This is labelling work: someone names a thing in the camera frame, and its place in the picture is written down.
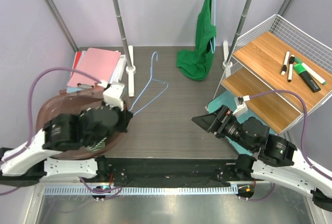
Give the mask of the green white striped tank top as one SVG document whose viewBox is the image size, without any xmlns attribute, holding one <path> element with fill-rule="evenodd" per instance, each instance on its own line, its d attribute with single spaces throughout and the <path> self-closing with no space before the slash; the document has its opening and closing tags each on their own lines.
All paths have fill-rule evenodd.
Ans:
<svg viewBox="0 0 332 224">
<path fill-rule="evenodd" d="M 84 139 L 84 147 L 89 152 L 95 152 L 105 148 L 106 140 L 106 135 L 90 134 Z"/>
</svg>

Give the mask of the light blue wire hanger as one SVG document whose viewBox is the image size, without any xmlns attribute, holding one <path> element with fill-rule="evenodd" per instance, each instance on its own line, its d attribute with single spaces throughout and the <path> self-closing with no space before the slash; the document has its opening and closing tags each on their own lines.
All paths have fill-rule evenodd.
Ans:
<svg viewBox="0 0 332 224">
<path fill-rule="evenodd" d="M 154 51 L 150 58 L 149 78 L 141 92 L 132 102 L 129 111 L 133 112 L 136 116 L 138 113 L 149 107 L 155 100 L 157 100 L 162 94 L 169 88 L 169 83 L 160 80 L 155 77 L 154 64 L 159 61 L 159 54 Z"/>
</svg>

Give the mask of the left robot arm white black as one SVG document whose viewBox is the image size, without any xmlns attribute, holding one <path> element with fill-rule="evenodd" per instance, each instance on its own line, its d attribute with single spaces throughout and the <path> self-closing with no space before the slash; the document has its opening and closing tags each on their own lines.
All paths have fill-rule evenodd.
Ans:
<svg viewBox="0 0 332 224">
<path fill-rule="evenodd" d="M 104 156 L 58 159 L 57 155 L 91 148 L 126 133 L 133 113 L 127 108 L 103 105 L 79 114 L 59 114 L 19 147 L 1 148 L 1 185 L 29 187 L 43 178 L 82 177 L 100 182 L 110 177 Z"/>
</svg>

